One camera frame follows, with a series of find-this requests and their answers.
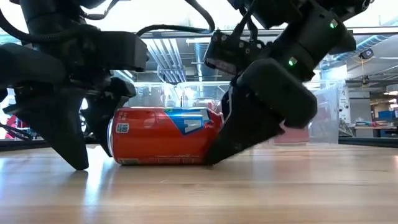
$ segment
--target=soda can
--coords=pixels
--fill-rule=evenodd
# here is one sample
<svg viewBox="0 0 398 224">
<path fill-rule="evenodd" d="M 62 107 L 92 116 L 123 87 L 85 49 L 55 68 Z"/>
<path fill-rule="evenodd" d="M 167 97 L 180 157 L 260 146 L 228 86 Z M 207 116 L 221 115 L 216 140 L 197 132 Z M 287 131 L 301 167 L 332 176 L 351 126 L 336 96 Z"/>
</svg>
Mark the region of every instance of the soda can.
<svg viewBox="0 0 398 224">
<path fill-rule="evenodd" d="M 222 125 L 222 114 L 209 108 L 121 108 L 108 146 L 122 165 L 200 165 Z"/>
</svg>

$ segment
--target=red soda can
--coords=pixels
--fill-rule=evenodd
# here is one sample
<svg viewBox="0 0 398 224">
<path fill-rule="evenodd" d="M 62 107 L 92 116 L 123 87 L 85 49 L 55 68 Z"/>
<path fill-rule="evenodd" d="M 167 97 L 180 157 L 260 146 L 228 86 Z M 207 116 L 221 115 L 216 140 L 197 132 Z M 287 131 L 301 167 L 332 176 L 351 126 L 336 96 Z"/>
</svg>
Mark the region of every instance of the red soda can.
<svg viewBox="0 0 398 224">
<path fill-rule="evenodd" d="M 222 124 L 222 114 L 208 108 L 121 108 L 108 144 L 122 165 L 200 165 Z"/>
</svg>

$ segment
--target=wooden table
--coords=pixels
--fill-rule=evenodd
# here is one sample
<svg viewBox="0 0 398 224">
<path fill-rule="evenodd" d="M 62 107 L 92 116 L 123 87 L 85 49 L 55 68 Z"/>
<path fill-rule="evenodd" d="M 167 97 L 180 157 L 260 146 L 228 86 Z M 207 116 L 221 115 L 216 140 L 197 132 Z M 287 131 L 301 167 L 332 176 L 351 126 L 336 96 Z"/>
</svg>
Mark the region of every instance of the wooden table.
<svg viewBox="0 0 398 224">
<path fill-rule="evenodd" d="M 0 223 L 398 223 L 398 150 L 258 146 L 203 167 L 74 172 L 51 149 L 0 154 Z"/>
</svg>

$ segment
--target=blue logo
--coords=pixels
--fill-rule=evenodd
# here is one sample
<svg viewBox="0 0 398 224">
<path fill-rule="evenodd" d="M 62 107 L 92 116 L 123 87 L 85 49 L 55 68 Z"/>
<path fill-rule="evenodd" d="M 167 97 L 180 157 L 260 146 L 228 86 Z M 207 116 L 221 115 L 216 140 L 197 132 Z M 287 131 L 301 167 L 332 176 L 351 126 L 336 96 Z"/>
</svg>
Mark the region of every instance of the blue logo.
<svg viewBox="0 0 398 224">
<path fill-rule="evenodd" d="M 203 129 L 210 117 L 207 109 L 168 108 L 164 112 L 183 135 Z"/>
</svg>

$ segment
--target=wooden tabletop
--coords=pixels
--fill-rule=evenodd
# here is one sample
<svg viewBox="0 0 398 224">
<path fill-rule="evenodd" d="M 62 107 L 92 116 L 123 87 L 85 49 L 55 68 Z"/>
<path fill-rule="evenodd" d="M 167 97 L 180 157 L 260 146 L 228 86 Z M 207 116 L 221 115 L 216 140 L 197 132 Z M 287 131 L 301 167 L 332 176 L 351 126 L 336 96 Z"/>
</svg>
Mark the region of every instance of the wooden tabletop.
<svg viewBox="0 0 398 224">
<path fill-rule="evenodd" d="M 398 149 L 258 146 L 204 167 L 75 172 L 51 149 L 0 153 L 0 223 L 398 223 Z"/>
</svg>

